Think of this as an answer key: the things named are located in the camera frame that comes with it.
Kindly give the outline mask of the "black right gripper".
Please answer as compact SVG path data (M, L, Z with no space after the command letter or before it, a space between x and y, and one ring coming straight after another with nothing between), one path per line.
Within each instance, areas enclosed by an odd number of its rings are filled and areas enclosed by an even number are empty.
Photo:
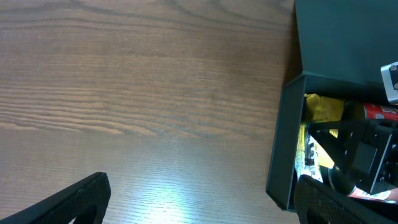
M309 134L357 186L378 194L397 188L397 122L357 119L310 123Z

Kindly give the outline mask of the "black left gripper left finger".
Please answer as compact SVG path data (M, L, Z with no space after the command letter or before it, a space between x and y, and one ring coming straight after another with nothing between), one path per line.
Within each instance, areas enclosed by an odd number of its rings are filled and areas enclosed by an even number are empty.
M1 223L101 224L111 197L105 172L95 172L46 199L1 220Z

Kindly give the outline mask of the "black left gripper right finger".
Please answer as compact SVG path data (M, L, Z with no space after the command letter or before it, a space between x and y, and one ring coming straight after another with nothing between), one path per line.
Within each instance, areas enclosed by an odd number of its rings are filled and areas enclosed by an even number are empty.
M397 224L397 205L347 197L303 175L294 191L301 224Z

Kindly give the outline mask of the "long yellow snack packet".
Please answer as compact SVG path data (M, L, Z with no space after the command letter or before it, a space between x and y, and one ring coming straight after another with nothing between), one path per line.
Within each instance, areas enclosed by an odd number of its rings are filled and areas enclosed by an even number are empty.
M329 98L317 94L305 94L306 110L305 121L327 122L339 121L343 114L345 101L336 98ZM314 146L317 150L319 165L332 169L335 163L326 153L324 148L315 141Z

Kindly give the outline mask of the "green white snack packet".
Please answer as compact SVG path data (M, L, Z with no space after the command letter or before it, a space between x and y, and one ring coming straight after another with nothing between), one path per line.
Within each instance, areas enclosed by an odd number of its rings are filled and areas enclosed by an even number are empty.
M300 124L294 168L298 179L302 175L308 175L323 182L316 140L309 134L307 123Z

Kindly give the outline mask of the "bright red Pringles can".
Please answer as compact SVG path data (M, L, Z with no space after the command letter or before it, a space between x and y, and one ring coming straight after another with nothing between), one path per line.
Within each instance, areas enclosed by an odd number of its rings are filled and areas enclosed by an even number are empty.
M359 101L347 101L341 120L390 119L397 121L397 108Z

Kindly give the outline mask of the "black gift box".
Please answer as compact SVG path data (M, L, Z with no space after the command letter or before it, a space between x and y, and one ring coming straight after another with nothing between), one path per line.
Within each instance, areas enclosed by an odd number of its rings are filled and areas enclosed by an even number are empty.
M267 194L294 211L294 159L304 96L386 105L381 67L397 61L397 1L298 0Z

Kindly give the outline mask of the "dark red Pringles can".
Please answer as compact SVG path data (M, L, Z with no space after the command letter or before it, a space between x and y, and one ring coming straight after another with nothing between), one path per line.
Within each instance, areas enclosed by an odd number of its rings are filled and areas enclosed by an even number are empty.
M369 194L358 188L354 182L348 180L337 166L333 166L332 169L320 166L320 171L323 183L343 195L364 200L397 204L397 189L387 190L378 194Z

